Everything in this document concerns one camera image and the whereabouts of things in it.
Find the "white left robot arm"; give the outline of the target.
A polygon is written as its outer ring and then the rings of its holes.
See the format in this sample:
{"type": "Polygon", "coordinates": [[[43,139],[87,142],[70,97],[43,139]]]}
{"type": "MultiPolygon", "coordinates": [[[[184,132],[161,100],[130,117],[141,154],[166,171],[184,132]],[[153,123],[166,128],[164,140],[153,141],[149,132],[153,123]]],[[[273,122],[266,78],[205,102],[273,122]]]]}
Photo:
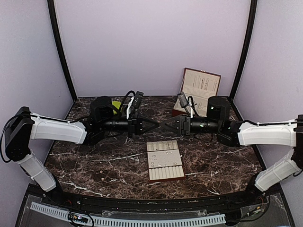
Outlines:
{"type": "Polygon", "coordinates": [[[94,145],[103,140],[106,132],[126,132],[129,137],[142,135],[159,127],[159,123],[136,114],[142,97],[132,97],[123,113],[108,96],[90,104],[88,116],[77,120],[62,120],[33,113],[26,106],[11,117],[0,135],[0,156],[5,163],[16,162],[34,180],[56,206],[63,206],[67,196],[60,191],[55,177],[29,148],[31,140],[58,140],[75,144],[94,145]]]}

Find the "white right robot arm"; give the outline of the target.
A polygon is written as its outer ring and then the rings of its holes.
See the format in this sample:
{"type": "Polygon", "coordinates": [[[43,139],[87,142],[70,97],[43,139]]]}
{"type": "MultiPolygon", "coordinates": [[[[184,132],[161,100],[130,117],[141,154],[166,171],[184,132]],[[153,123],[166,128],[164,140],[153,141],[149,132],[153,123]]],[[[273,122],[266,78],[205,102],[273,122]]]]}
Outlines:
{"type": "Polygon", "coordinates": [[[223,97],[208,99],[206,116],[178,115],[160,123],[177,135],[210,133],[228,147],[285,145],[291,150],[266,170],[254,175],[242,194],[242,202],[252,205],[260,193],[303,169],[303,117],[286,122],[259,123],[231,121],[230,104],[223,97]]]}

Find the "beige jewelry tray insert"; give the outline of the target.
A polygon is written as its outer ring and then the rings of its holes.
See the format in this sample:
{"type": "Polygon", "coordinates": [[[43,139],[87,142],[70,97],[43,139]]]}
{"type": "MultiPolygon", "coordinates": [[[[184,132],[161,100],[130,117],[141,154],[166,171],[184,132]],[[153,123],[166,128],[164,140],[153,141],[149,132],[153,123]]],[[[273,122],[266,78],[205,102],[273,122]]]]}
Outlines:
{"type": "Polygon", "coordinates": [[[176,140],[147,142],[150,182],[185,178],[181,154],[176,140]]]}

